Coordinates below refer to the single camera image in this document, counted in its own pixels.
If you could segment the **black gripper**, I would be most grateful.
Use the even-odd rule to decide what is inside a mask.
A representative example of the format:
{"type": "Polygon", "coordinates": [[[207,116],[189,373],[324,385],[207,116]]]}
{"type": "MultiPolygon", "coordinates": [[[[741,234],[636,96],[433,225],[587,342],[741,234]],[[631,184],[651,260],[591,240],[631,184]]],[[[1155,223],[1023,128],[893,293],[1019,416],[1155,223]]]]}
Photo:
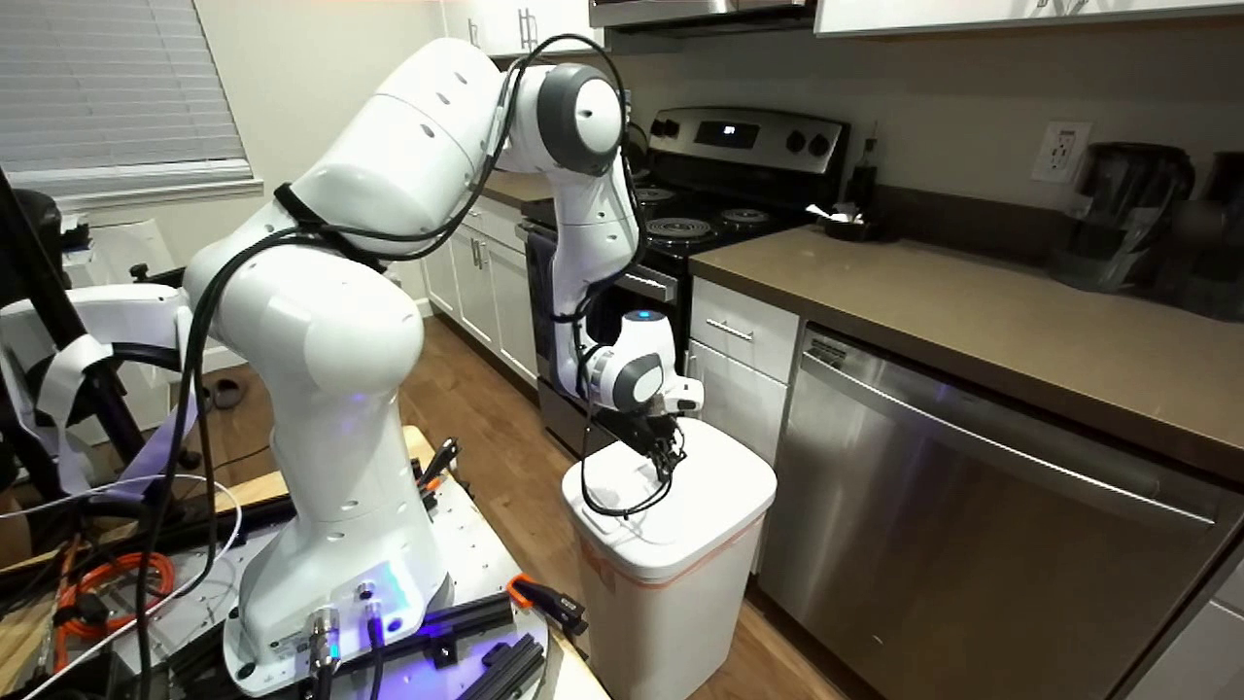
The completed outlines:
{"type": "Polygon", "coordinates": [[[686,461],[680,424],[673,416],[627,416],[620,438],[644,453],[662,482],[686,461]]]}

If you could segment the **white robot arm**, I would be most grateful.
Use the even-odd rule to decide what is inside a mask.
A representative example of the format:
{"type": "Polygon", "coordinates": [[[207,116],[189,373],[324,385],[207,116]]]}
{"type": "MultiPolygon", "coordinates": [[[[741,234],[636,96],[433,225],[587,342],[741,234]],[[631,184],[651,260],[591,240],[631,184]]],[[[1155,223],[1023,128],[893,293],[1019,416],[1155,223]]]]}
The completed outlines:
{"type": "Polygon", "coordinates": [[[591,297],[627,272],[643,225],[627,195],[622,81],[582,63],[500,68],[468,40],[404,59],[324,159],[242,230],[189,255],[196,320],[270,385],[271,453],[297,517],[245,564],[220,631],[228,680],[264,700],[419,631],[459,548],[416,491],[395,385],[425,320],[385,281],[459,230],[493,166],[557,195],[553,356],[564,391],[669,469],[678,416],[702,390],[678,373],[673,325],[631,312],[610,342],[591,297]]]}

